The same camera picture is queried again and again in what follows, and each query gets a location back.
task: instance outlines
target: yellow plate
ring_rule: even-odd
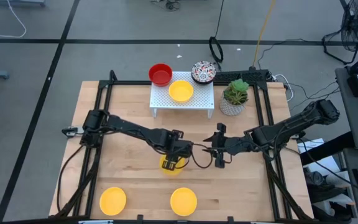
[[[193,96],[193,87],[188,81],[175,81],[169,86],[169,96],[178,103],[184,103]]]
[[[100,196],[100,209],[106,215],[118,215],[125,207],[127,197],[119,187],[110,187]]]
[[[197,207],[196,194],[187,187],[176,189],[171,196],[171,208],[180,216],[191,215]]]
[[[162,168],[162,163],[165,160],[166,155],[162,155],[160,158],[160,168],[162,169],[162,172],[167,175],[178,175],[182,169],[174,169],[174,170],[167,170]],[[185,159],[181,158],[175,167],[183,167],[185,165]]]

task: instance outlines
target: gray floor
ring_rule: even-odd
[[[14,9],[27,26],[26,38],[58,39],[72,2],[47,0],[45,9]],[[256,40],[269,4],[270,1],[261,0],[226,1],[218,38]],[[179,11],[167,12],[147,0],[81,0],[68,38],[207,39],[214,34],[219,7],[218,0],[189,0],[181,2]],[[341,18],[339,0],[318,0],[313,4],[307,0],[279,0],[264,40],[319,40],[337,30]],[[6,7],[0,7],[0,33],[21,33],[20,25]],[[56,47],[56,44],[0,44],[0,69],[11,73],[9,80],[0,80],[0,201]],[[261,46],[259,57],[267,47]],[[223,49],[223,71],[244,70],[251,65],[254,45],[224,45]],[[352,56],[342,47],[330,50],[344,58]],[[48,215],[66,143],[60,130],[71,123],[82,81],[107,78],[110,69],[121,80],[146,80],[148,69],[155,63],[167,63],[174,70],[186,71],[199,60],[213,60],[208,45],[66,44],[4,220]],[[274,75],[281,73],[289,82],[304,86],[309,95],[333,82],[334,69],[342,67],[318,46],[275,46],[265,54],[261,65]],[[332,85],[321,94],[336,87]],[[305,99],[300,88],[293,88],[295,96],[288,103],[290,108]],[[329,99],[341,111],[341,119],[330,126],[308,129],[309,138],[330,140],[349,130],[340,94]],[[291,113],[299,112],[306,104]]]

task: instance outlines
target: wooden table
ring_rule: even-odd
[[[89,110],[93,109],[98,82],[83,82],[73,117],[72,125],[83,124]],[[214,86],[216,110],[211,119],[204,111],[160,110],[153,118],[149,110],[150,86],[115,85],[112,88],[111,114],[148,128],[177,129],[184,131],[184,139],[202,143],[216,130],[216,123],[227,126],[227,136],[242,136],[243,131],[258,126],[253,89],[245,110],[238,116],[226,116],[218,109],[224,86]],[[290,116],[282,83],[268,83],[268,92],[275,123]],[[267,122],[263,94],[260,91],[264,121]],[[63,162],[79,147],[79,137],[67,142]],[[296,149],[290,141],[288,147]],[[68,201],[78,186],[84,149],[67,165],[62,177],[61,206]],[[210,156],[195,146],[193,153],[201,165],[206,165]],[[298,155],[282,150],[283,170],[288,191],[306,214],[313,216],[302,165]],[[219,169],[215,166],[200,169],[193,161],[176,177],[164,175],[159,168],[160,155],[145,142],[123,134],[104,137],[91,218],[136,219],[143,214],[146,220],[227,220],[273,221],[269,185],[262,153],[241,153],[233,157],[231,164]],[[116,216],[102,213],[99,198],[104,190],[120,187],[127,195],[125,209]],[[196,211],[189,217],[179,217],[170,208],[170,196],[179,187],[188,187],[198,198]],[[80,214],[84,214],[87,189],[83,194]],[[280,216],[284,216],[282,196],[277,190]],[[57,213],[56,193],[50,214]]]

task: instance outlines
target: red cup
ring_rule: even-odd
[[[155,64],[149,70],[149,78],[156,86],[166,86],[172,79],[172,69],[164,63]]]

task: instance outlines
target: white planter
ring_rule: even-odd
[[[241,111],[245,108],[245,103],[241,105],[231,105],[222,95],[219,108],[221,109],[222,113],[229,116],[235,116],[240,114]]]

